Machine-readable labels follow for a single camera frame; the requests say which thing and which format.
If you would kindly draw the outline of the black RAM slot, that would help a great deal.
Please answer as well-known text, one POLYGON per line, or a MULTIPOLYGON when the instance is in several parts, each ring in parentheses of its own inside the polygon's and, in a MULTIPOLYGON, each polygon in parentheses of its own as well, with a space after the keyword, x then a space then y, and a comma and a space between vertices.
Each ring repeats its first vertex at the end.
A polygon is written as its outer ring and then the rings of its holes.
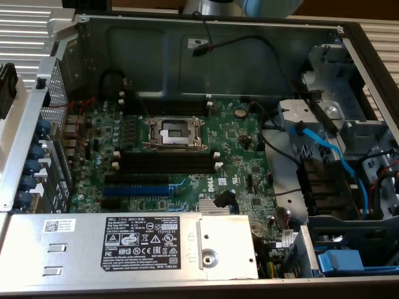
POLYGON ((119 160, 124 163, 127 163, 128 161, 133 163, 144 163, 149 161, 188 161, 195 163, 214 162, 213 152, 121 152, 119 160))
POLYGON ((213 163, 159 163, 119 162, 120 173, 125 174, 213 174, 213 163))
POLYGON ((137 92, 121 91, 118 96, 124 100, 125 105, 139 107, 206 107, 212 99, 206 95, 155 95, 154 97, 140 95, 137 92))
POLYGON ((125 102, 122 112, 124 115, 208 116, 209 109, 205 99, 167 100, 141 98, 125 102))

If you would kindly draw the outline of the silver CPU socket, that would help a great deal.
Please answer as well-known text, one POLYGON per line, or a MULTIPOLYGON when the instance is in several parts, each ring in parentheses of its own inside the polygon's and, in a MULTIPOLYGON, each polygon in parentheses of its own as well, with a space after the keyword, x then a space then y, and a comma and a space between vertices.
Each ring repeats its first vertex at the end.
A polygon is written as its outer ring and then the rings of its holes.
POLYGON ((199 153, 208 150, 203 142, 205 121, 197 116, 154 117, 144 122, 148 138, 142 146, 148 150, 169 153, 199 153))

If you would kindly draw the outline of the green Dell motherboard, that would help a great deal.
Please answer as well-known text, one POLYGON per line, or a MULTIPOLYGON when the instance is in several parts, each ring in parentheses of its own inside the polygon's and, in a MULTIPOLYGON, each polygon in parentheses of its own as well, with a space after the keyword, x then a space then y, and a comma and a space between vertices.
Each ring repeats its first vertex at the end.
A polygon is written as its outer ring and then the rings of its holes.
POLYGON ((146 149, 148 138, 145 115, 124 115, 121 103, 103 102, 74 112, 65 130, 76 137, 77 145, 65 141, 72 167, 73 190, 69 210, 73 213, 95 212, 199 212, 200 199, 215 200, 224 191, 233 190, 239 211, 249 217, 255 238, 257 267, 262 277, 282 276, 287 247, 278 247, 282 231, 292 223, 287 216, 277 220, 277 197, 274 176, 267 163, 264 137, 267 113, 257 103, 239 100, 207 102, 208 116, 202 128, 207 151, 213 152, 213 174, 160 174, 169 177, 168 196, 103 196, 105 187, 149 186, 149 184, 105 184, 107 175, 120 173, 120 153, 159 152, 146 149), (234 110, 246 109, 248 117, 237 119, 234 110), (119 197, 119 210, 101 208, 104 197, 119 197))

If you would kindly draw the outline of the silver finned chipset heatsink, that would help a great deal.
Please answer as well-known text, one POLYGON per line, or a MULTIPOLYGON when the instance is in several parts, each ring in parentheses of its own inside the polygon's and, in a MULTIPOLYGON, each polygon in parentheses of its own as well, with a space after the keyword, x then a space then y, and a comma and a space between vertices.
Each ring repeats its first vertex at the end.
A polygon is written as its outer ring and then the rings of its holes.
POLYGON ((219 208, 211 199, 200 199, 198 202, 199 211, 203 214, 217 214, 219 208))

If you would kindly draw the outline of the long black expansion slot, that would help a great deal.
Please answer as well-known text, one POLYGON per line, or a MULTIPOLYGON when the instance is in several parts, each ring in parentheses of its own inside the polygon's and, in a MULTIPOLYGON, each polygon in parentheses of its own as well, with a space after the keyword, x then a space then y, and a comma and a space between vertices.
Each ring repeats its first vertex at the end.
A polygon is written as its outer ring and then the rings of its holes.
POLYGON ((113 174, 107 175, 104 179, 105 184, 169 184, 169 177, 160 174, 113 174))

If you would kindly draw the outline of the blue expansion slot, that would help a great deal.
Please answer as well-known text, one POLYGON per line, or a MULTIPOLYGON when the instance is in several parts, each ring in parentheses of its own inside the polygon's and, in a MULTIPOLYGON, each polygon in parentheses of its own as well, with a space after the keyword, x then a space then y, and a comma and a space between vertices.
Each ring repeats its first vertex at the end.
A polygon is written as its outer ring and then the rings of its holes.
POLYGON ((117 186, 105 187, 103 196, 168 196, 169 187, 166 186, 117 186))

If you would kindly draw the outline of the grey metal PC case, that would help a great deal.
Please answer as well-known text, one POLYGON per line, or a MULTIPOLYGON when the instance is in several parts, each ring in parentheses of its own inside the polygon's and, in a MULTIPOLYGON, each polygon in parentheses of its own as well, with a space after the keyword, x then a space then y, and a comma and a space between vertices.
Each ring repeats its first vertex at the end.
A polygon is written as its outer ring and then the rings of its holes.
MULTIPOLYGON (((123 79, 130 79, 140 95, 206 95, 212 100, 259 104, 267 113, 261 130, 267 163, 278 160, 299 167, 300 162, 277 144, 282 126, 279 103, 296 98, 291 82, 310 69, 309 54, 321 44, 348 40, 365 66, 387 114, 399 129, 399 89, 354 23, 252 20, 129 12, 78 12, 48 4, 33 6, 0 0, 0 67, 13 63, 29 92, 4 173, 0 179, 0 249, 12 216, 51 217, 76 214, 144 214, 166 212, 95 212, 69 210, 73 190, 72 167, 65 130, 71 114, 89 105, 121 103, 123 79), (47 136, 35 133, 38 119, 52 124, 47 136), (22 170, 30 145, 45 155, 30 207, 16 206, 22 170)), ((143 282, 102 285, 2 285, 0 298, 136 297, 238 299, 394 299, 399 298, 399 275, 325 277, 307 227, 293 219, 282 231, 278 247, 288 251, 282 276, 256 279, 143 282)), ((252 244, 255 250, 255 238, 252 244)))

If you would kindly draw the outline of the short black expansion slot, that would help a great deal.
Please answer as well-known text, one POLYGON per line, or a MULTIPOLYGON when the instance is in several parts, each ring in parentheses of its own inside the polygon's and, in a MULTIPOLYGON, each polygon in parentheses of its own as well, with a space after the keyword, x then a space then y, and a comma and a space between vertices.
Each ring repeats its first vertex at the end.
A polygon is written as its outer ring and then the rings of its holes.
POLYGON ((100 205, 102 209, 119 210, 122 206, 122 200, 119 197, 104 197, 100 205))

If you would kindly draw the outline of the grey metal disk bay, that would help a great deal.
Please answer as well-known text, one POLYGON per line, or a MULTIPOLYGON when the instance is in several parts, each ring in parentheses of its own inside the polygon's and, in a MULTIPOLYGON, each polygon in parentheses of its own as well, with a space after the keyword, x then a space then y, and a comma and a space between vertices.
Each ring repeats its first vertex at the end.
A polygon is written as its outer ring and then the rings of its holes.
MULTIPOLYGON (((327 132, 300 97, 279 103, 282 133, 277 144, 300 162, 315 158, 344 169, 358 220, 399 216, 399 129, 375 89, 354 46, 344 40, 321 44, 309 54, 310 69, 300 75, 306 90, 322 90, 319 105, 338 128, 327 132)), ((278 160, 272 168, 279 192, 279 210, 290 219, 308 215, 297 170, 278 160)))

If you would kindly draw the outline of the black plastic bar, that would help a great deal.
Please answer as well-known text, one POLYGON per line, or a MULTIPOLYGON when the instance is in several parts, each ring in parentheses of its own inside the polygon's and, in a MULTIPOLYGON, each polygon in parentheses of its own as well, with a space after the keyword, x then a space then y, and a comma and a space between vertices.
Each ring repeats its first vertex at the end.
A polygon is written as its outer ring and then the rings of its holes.
POLYGON ((299 81, 292 81, 291 85, 294 91, 294 95, 300 97, 303 101, 305 101, 310 111, 314 114, 316 119, 324 126, 324 129, 327 132, 336 136, 339 132, 338 128, 319 105, 319 101, 322 99, 323 91, 306 90, 304 84, 299 83, 299 81))

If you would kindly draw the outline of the grey plastic disk bay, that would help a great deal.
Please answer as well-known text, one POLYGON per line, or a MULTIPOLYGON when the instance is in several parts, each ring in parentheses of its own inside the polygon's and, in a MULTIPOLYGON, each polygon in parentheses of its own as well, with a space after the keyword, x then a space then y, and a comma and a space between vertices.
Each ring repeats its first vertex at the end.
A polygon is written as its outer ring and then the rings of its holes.
POLYGON ((399 266, 399 216, 380 221, 314 216, 307 227, 316 247, 357 250, 365 266, 399 266))

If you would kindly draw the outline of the blue plastic latch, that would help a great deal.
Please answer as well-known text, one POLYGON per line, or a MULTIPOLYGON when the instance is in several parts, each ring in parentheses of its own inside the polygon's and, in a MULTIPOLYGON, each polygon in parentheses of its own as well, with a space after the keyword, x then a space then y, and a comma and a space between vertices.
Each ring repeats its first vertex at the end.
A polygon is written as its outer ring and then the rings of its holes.
POLYGON ((399 266, 365 267, 358 250, 326 250, 317 256, 325 277, 371 277, 399 275, 399 266))

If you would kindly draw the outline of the black box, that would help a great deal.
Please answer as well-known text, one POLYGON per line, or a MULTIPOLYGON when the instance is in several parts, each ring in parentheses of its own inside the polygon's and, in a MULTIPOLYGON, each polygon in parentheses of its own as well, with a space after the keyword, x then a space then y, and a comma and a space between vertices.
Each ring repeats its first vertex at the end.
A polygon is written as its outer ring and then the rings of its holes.
POLYGON ((62 6, 78 11, 109 11, 112 9, 112 0, 62 0, 62 6))

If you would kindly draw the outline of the white parts rack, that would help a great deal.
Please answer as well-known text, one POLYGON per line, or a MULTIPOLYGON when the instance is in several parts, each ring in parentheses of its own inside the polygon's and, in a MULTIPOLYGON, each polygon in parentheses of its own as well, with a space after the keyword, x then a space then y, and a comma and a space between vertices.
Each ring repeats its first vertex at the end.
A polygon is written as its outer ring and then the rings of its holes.
POLYGON ((16 97, 6 119, 0 119, 0 179, 4 173, 7 159, 11 152, 11 146, 29 98, 29 92, 26 89, 22 76, 18 75, 17 77, 16 97))

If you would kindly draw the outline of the black ribbed plastic bracket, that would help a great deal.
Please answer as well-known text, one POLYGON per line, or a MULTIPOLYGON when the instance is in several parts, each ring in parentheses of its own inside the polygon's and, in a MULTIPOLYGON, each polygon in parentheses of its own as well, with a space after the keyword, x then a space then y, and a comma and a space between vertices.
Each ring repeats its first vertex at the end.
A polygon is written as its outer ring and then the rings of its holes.
POLYGON ((332 216, 344 221, 359 219, 360 215, 341 165, 306 158, 297 170, 297 178, 308 215, 332 216))

